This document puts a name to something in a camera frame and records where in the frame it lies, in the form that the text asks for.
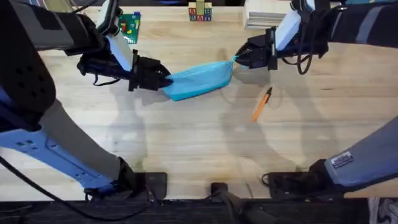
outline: orange pen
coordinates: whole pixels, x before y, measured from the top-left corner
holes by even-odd
[[[259,107],[257,108],[256,112],[254,113],[254,115],[252,117],[252,120],[251,120],[252,122],[257,121],[257,118],[261,114],[261,111],[262,111],[262,108],[264,107],[264,105],[268,102],[269,97],[271,96],[271,93],[272,93],[272,87],[267,90],[267,93],[262,98]]]

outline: blue cloth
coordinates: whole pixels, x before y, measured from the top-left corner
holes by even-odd
[[[174,101],[198,96],[222,88],[231,81],[233,61],[197,65],[183,72],[169,75],[173,84],[163,91]]]

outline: sticker label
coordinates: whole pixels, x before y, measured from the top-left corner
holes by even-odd
[[[354,161],[354,157],[349,152],[344,152],[330,160],[335,169],[340,168]]]

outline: green lego board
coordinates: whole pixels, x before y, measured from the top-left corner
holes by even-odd
[[[137,43],[140,22],[141,14],[139,12],[123,14],[119,17],[118,26],[129,44]]]

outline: wooden tabletop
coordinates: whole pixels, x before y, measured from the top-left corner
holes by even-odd
[[[229,60],[248,37],[240,7],[215,7],[212,22],[190,22],[185,7],[125,7],[142,12],[139,54],[179,72]],[[86,13],[95,17],[98,8]],[[234,68],[231,83],[174,102],[161,91],[127,91],[127,82],[95,87],[81,76],[79,57],[41,53],[69,115],[106,150],[135,171],[169,175],[167,198],[202,198],[212,182],[226,182],[240,197],[268,197],[259,177],[270,171],[306,170],[381,127],[398,114],[398,50],[330,44],[306,75],[279,63],[278,71]],[[274,87],[258,121],[251,116]],[[47,190],[83,199],[73,179],[18,152],[1,154]],[[9,172],[0,172],[0,200],[46,200]],[[392,180],[348,197],[398,196]]]

